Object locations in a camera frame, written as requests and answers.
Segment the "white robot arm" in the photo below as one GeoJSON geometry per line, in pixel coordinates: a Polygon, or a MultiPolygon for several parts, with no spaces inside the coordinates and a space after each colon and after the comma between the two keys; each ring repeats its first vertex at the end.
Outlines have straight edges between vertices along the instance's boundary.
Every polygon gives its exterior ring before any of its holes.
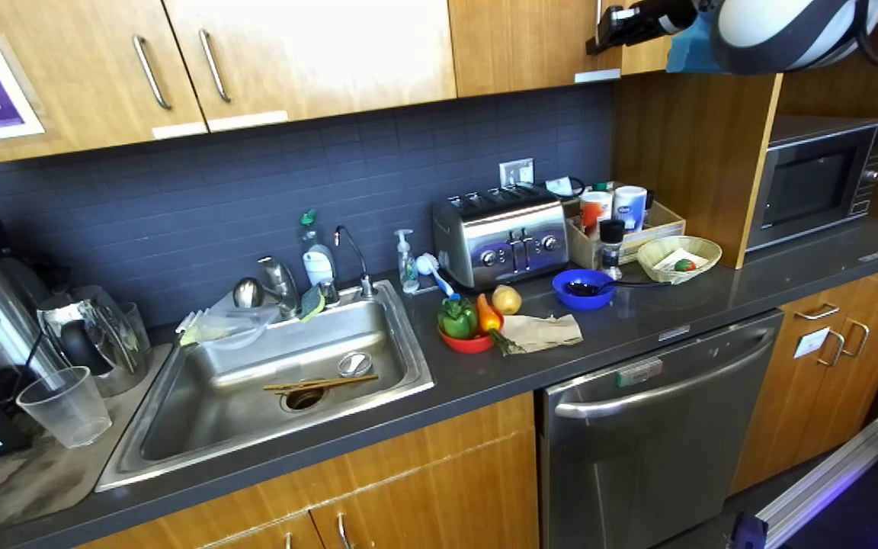
{"type": "Polygon", "coordinates": [[[631,0],[597,16],[584,53],[685,33],[699,20],[711,73],[795,73],[853,53],[878,65],[878,0],[631,0]]]}

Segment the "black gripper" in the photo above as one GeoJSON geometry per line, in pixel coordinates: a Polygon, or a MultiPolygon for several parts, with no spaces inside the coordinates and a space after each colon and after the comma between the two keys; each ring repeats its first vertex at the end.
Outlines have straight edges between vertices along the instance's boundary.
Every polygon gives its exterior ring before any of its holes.
{"type": "Polygon", "coordinates": [[[631,0],[627,6],[608,6],[584,41],[584,53],[600,56],[612,45],[636,45],[676,33],[685,31],[694,16],[694,0],[631,0]]]}

